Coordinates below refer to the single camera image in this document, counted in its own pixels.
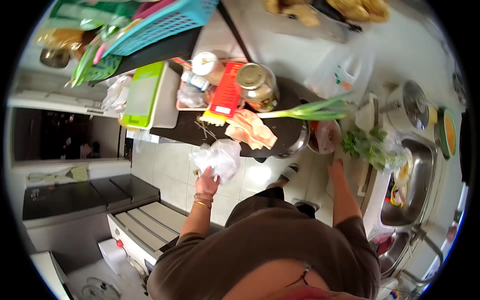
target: scallion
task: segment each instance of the scallion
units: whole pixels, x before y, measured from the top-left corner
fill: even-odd
[[[301,104],[292,109],[262,112],[258,113],[257,116],[262,119],[288,117],[306,121],[338,120],[346,117],[350,113],[350,111],[345,109],[340,110],[325,108],[345,107],[346,102],[342,99],[351,93],[352,92],[350,91],[341,95],[331,97],[325,101],[316,101],[312,103]]]

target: hand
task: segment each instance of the hand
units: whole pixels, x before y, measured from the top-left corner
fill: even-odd
[[[327,166],[328,175],[334,181],[345,177],[343,172],[343,161],[341,159],[334,159],[332,164]]]
[[[212,177],[212,167],[207,167],[195,182],[195,187],[197,189],[197,192],[206,192],[213,196],[218,189],[219,183],[220,176],[218,176],[215,182],[214,178]]]

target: bangle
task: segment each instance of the bangle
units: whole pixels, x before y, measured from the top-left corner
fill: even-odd
[[[212,210],[211,207],[209,207],[208,205],[206,205],[206,204],[203,203],[202,201],[195,200],[194,203],[195,203],[195,202],[200,203],[201,205],[205,205],[208,209]]]
[[[198,193],[195,193],[195,195],[193,195],[193,197],[196,199],[196,198],[200,198],[201,200],[207,200],[207,201],[210,201],[213,203],[213,195],[212,194],[209,194],[207,192],[198,192]]]

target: shoe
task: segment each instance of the shoe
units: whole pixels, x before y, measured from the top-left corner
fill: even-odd
[[[301,205],[310,205],[311,207],[315,208],[315,212],[317,212],[319,209],[320,209],[320,205],[318,205],[317,203],[313,203],[313,202],[310,202],[310,201],[301,201],[300,199],[294,199],[294,201],[297,201],[295,202],[295,206],[298,207],[298,206],[301,206]]]
[[[286,182],[289,182],[295,175],[297,175],[299,170],[299,165],[289,164],[285,167],[285,169],[283,169],[283,172],[280,177],[278,177],[278,180],[285,180]]]

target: brown shirt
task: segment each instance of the brown shirt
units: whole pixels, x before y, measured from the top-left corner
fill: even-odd
[[[220,300],[257,267],[289,258],[310,264],[332,291],[376,297],[380,265],[361,218],[331,228],[279,199],[267,207],[267,198],[251,197],[233,209],[224,230],[205,239],[182,236],[158,259],[147,284],[150,296]]]

